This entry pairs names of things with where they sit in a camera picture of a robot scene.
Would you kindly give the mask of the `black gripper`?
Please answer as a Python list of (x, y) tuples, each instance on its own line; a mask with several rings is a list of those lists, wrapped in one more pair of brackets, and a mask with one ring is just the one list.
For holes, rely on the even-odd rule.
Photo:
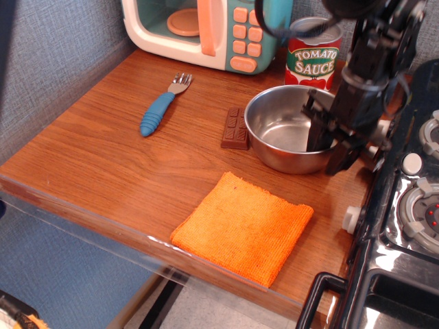
[(368, 143), (389, 150), (388, 138), (377, 145), (371, 137), (386, 109), (385, 93), (392, 78), (384, 67), (346, 66), (333, 101), (315, 88), (308, 92), (302, 107), (311, 119), (307, 151), (328, 150), (338, 141), (325, 169), (327, 175), (348, 170)]

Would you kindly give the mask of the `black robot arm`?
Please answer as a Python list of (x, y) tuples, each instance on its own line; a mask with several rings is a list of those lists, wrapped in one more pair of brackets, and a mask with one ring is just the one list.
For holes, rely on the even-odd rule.
[(311, 120), (307, 151), (334, 148), (325, 172), (347, 170), (371, 144), (382, 151), (391, 142), (377, 130), (395, 86), (406, 87), (405, 72), (416, 55), (425, 1), (324, 1), (331, 13), (326, 27), (354, 20), (348, 64), (332, 104), (309, 91), (302, 111)]

